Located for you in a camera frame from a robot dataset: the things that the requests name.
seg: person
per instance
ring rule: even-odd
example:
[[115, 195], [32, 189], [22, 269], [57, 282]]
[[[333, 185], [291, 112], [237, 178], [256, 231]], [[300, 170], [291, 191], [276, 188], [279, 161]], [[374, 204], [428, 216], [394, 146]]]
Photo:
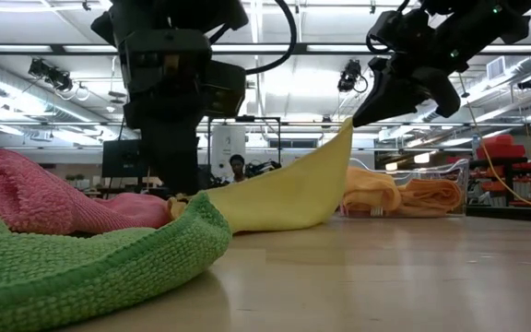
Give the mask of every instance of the person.
[[231, 183], [239, 183], [245, 180], [245, 159], [242, 155], [233, 155], [229, 159], [230, 168], [232, 169]]

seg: ceiling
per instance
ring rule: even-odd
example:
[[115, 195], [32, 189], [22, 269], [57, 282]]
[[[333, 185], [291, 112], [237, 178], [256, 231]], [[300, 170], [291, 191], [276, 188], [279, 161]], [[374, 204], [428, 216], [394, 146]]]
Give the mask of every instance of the ceiling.
[[[281, 10], [275, 6], [275, 2], [254, 1], [253, 4], [251, 1], [243, 1], [251, 17], [250, 24], [240, 30], [227, 32], [219, 42], [287, 43], [289, 41], [288, 23]], [[302, 11], [299, 15], [295, 15], [299, 26], [300, 42], [364, 42], [367, 31], [382, 10], [387, 6], [398, 6], [401, 3], [400, 0], [376, 0], [380, 8], [375, 14], [371, 14], [370, 2], [370, 0], [300, 0]], [[81, 3], [80, 0], [0, 0], [0, 43], [105, 43], [89, 28], [93, 19], [103, 12], [101, 3], [97, 0], [89, 0], [88, 3], [92, 6], [90, 11], [76, 9], [34, 12], [46, 7], [79, 7]], [[294, 5], [294, 0], [289, 0], [287, 3]], [[440, 19], [436, 18], [431, 24], [436, 25], [439, 22]], [[522, 43], [531, 43], [531, 34]], [[72, 99], [71, 102], [105, 119], [122, 120], [122, 111], [119, 108], [111, 113], [107, 109], [112, 99], [108, 95], [110, 90], [126, 93], [119, 70], [113, 73], [114, 79], [112, 80], [111, 56], [0, 55], [0, 69], [31, 80], [28, 68], [34, 57], [40, 57], [49, 64], [70, 72], [71, 78], [82, 82], [84, 87], [87, 87], [90, 95], [85, 101]], [[480, 55], [473, 58], [469, 62], [469, 70], [462, 74], [464, 81], [471, 82], [473, 78], [484, 75], [485, 65], [496, 57]], [[257, 60], [254, 55], [249, 54], [216, 55], [214, 58], [251, 68], [272, 62], [278, 58], [278, 55], [259, 55]], [[261, 89], [265, 92], [263, 95], [264, 115], [283, 116], [291, 121], [309, 121], [309, 119], [320, 120], [323, 115], [332, 114], [336, 116], [336, 119], [341, 120], [339, 115], [352, 114], [363, 101], [362, 96], [354, 98], [353, 94], [340, 94], [337, 92], [336, 85], [339, 72], [349, 59], [354, 58], [366, 64], [372, 57], [369, 55], [294, 55], [284, 65], [266, 72], [261, 80]], [[457, 77], [453, 77], [453, 82], [459, 88]], [[35, 84], [50, 90], [42, 82]], [[511, 98], [509, 89], [501, 89], [497, 93], [490, 94], [488, 98], [482, 99], [477, 106], [487, 112], [510, 103]], [[411, 119], [414, 118], [399, 117], [388, 119], [388, 121]], [[456, 121], [463, 120], [468, 121], [468, 118], [456, 118]]]

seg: desk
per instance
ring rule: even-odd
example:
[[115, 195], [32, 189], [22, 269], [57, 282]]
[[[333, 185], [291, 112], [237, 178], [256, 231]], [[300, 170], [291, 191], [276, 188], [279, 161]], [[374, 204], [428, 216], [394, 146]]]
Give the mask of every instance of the desk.
[[333, 219], [240, 235], [180, 289], [62, 331], [531, 331], [531, 222]]

